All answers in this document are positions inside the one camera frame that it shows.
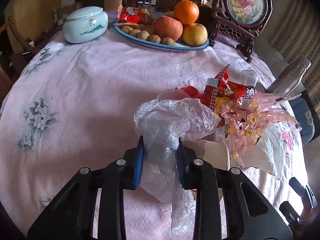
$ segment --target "plate of fruit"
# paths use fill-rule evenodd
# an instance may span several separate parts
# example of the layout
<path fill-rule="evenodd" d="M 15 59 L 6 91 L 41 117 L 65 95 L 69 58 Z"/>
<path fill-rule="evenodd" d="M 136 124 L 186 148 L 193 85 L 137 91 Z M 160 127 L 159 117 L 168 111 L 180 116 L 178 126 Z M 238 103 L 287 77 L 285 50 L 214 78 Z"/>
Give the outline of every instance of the plate of fruit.
<path fill-rule="evenodd" d="M 120 35 L 146 47 L 195 51 L 209 46 L 206 28 L 195 23 L 198 17 L 198 6 L 188 0 L 179 2 L 173 12 L 166 14 L 121 7 L 114 28 Z"/>

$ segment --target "checkered pattern on wrapper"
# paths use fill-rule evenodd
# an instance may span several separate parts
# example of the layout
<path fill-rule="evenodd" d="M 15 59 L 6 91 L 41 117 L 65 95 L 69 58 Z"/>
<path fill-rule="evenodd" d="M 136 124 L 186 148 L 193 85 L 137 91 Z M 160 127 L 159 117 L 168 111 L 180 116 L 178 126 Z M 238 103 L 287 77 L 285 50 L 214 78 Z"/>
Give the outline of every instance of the checkered pattern on wrapper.
<path fill-rule="evenodd" d="M 215 105 L 216 105 L 216 96 L 217 96 L 218 89 L 219 89 L 219 87 L 220 87 L 220 85 L 221 85 L 221 82 L 222 82 L 222 77 L 223 77 L 224 73 L 227 71 L 227 69 L 228 69 L 229 66 L 230 66 L 230 64 L 227 65 L 227 66 L 225 66 L 225 67 L 215 76 L 215 79 L 218 80 L 218 84 L 217 84 L 217 86 L 214 86 L 214 87 L 213 87 L 213 92 L 212 92 L 211 101 L 210 101 L 210 105 L 209 105 L 209 107 L 210 107 L 213 111 L 214 111 L 214 107 L 215 107 Z"/>

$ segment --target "pink tablecloth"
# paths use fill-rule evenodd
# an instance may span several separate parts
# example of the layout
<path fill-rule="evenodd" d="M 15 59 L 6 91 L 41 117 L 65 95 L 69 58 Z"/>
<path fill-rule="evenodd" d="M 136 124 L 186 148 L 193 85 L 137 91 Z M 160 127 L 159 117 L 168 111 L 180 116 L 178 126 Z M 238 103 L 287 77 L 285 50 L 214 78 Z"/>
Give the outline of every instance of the pink tablecloth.
<path fill-rule="evenodd" d="M 233 81 L 243 69 L 256 71 L 265 87 L 274 80 L 261 60 L 249 65 L 219 42 L 174 53 L 142 47 L 112 29 L 83 44 L 67 43 L 60 33 L 26 67 L 0 111 L 0 200 L 13 222 L 26 234 L 79 168 L 103 168 L 135 147 L 133 115 L 141 103 L 174 87 L 204 89 L 227 63 Z M 300 135 L 281 180 L 255 168 L 245 173 L 275 208 L 296 199 L 288 179 L 307 182 Z M 124 192 L 124 209 L 128 239 L 192 238 L 171 236 L 170 205 L 142 189 Z"/>

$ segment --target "flower basket painting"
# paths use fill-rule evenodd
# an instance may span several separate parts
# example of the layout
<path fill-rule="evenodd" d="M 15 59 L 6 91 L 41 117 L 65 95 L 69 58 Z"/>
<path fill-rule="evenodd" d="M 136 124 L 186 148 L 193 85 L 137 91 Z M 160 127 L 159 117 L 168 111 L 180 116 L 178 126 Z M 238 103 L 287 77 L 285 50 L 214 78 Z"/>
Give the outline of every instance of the flower basket painting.
<path fill-rule="evenodd" d="M 258 22 L 266 11 L 266 0 L 228 0 L 232 16 L 241 24 Z"/>

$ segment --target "small bottle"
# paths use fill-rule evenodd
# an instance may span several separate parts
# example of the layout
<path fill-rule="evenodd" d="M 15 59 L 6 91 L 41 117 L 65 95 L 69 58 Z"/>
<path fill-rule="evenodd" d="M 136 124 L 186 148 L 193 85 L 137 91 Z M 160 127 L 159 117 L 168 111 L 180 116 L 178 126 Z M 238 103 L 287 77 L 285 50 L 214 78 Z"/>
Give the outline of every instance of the small bottle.
<path fill-rule="evenodd" d="M 301 54 L 297 60 L 288 65 L 276 80 L 267 88 L 267 93 L 289 95 L 301 82 L 305 72 L 310 67 L 309 59 Z"/>
<path fill-rule="evenodd" d="M 53 17 L 54 26 L 57 26 L 57 24 L 58 24 L 58 12 L 57 12 L 56 9 L 54 9 L 52 11 L 52 17 Z"/>

